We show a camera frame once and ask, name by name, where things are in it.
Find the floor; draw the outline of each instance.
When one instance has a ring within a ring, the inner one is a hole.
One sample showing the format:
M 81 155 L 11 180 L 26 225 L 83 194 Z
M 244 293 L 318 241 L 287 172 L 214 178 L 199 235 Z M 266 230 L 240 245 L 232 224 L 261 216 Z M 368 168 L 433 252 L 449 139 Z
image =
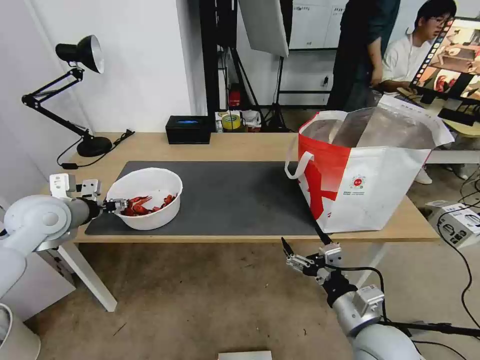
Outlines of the floor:
M 439 166 L 428 171 L 434 183 L 414 184 L 409 193 L 418 206 L 459 197 L 459 179 Z M 317 250 L 293 247 L 303 255 Z M 355 265 L 366 247 L 343 248 L 347 265 Z M 117 311 L 105 312 L 78 282 L 78 290 L 27 322 L 42 340 L 39 360 L 213 360 L 219 352 L 252 350 L 271 350 L 275 360 L 352 358 L 323 290 L 285 265 L 280 242 L 83 244 L 80 250 L 118 299 Z M 480 318 L 480 247 L 464 253 L 475 279 L 467 303 Z M 474 326 L 460 303 L 467 272 L 446 245 L 393 245 L 379 269 L 390 319 Z M 416 338 L 478 358 L 480 343 L 470 337 Z M 457 359 L 439 346 L 419 348 L 427 359 Z

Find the person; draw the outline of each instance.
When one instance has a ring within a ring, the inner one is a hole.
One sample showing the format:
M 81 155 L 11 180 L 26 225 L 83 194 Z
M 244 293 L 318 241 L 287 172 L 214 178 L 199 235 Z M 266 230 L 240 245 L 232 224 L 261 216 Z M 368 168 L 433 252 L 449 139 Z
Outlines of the person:
M 372 105 L 371 87 L 382 80 L 382 57 L 400 0 L 349 0 L 340 22 L 328 110 L 354 111 Z
M 418 10 L 415 29 L 391 43 L 383 57 L 383 73 L 378 88 L 386 93 L 395 93 L 398 88 L 410 90 L 410 83 L 427 57 L 432 42 L 442 31 L 445 22 L 457 13 L 454 0 L 428 0 Z M 415 181 L 431 184 L 425 168 Z

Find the gray desk mat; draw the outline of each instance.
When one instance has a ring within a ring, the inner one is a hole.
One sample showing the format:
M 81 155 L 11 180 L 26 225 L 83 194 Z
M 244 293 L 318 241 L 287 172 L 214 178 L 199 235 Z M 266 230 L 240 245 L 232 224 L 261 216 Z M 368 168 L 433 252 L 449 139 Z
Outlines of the gray desk mat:
M 129 161 L 118 178 L 144 168 L 164 168 L 183 182 L 180 211 L 168 224 L 134 230 L 103 214 L 87 235 L 253 236 L 316 235 L 313 217 L 284 162 Z

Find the crayfish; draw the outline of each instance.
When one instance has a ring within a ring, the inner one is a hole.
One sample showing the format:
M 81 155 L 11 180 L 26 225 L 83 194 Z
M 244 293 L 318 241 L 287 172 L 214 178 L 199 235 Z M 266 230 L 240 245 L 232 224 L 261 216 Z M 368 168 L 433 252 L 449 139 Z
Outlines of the crayfish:
M 154 206 L 151 210 L 147 209 L 146 207 L 143 206 L 143 204 L 149 202 L 152 200 L 151 196 L 137 196 L 134 197 L 130 200 L 128 200 L 128 207 L 121 212 L 122 215 L 125 216 L 141 216 L 141 215 L 148 215 L 154 212 L 157 212 L 164 207 L 166 207 L 168 204 L 170 204 L 173 200 L 175 200 L 176 196 L 173 195 L 168 195 L 163 199 L 163 204 L 158 207 Z

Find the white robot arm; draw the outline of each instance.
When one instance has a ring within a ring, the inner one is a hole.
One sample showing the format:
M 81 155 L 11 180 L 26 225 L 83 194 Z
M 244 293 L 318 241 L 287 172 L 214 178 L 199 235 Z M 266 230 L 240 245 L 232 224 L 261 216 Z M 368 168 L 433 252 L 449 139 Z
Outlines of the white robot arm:
M 55 174 L 50 176 L 52 196 L 27 196 L 8 208 L 3 219 L 8 237 L 0 240 L 0 299 L 23 275 L 31 252 L 58 247 L 103 211 L 127 206 L 123 199 L 97 203 L 100 186 L 96 179 L 84 180 L 77 189 L 72 175 Z M 81 197 L 71 197 L 77 190 Z
M 410 338 L 392 326 L 380 325 L 384 294 L 375 285 L 357 289 L 333 267 L 342 266 L 342 249 L 331 243 L 317 254 L 297 255 L 281 239 L 286 263 L 294 270 L 315 277 L 327 293 L 328 305 L 351 343 L 355 360 L 425 360 Z

